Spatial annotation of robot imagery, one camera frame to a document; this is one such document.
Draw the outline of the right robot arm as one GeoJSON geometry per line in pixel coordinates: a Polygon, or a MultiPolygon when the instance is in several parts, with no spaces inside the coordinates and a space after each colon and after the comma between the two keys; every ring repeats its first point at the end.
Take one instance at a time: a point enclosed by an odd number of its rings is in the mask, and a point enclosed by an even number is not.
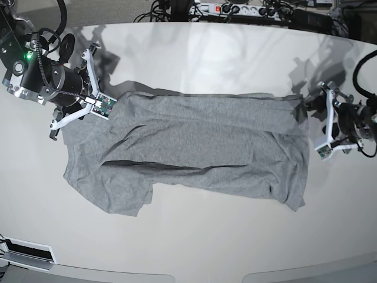
{"type": "Polygon", "coordinates": [[[71,114],[96,98],[87,61],[67,67],[73,54],[75,37],[66,34],[67,7],[58,1],[60,23],[56,30],[36,29],[29,18],[14,11],[13,1],[1,1],[1,63],[6,69],[3,85],[7,92],[23,100],[56,105],[63,114],[71,114]]]}

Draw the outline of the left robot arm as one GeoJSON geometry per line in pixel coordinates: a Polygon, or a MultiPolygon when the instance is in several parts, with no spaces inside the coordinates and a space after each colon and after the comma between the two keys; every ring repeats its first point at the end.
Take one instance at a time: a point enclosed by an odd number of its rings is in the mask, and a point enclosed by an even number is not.
{"type": "Polygon", "coordinates": [[[359,84],[358,78],[365,63],[375,57],[376,51],[363,57],[357,63],[352,74],[354,89],[366,100],[354,103],[349,96],[346,96],[343,98],[344,101],[340,102],[337,99],[340,96],[338,91],[335,92],[331,103],[338,118],[336,124],[339,134],[330,143],[330,148],[341,151],[356,149],[370,159],[376,156],[376,151],[369,154],[365,152],[363,142],[365,140],[376,142],[376,94],[363,88],[359,84]]]}

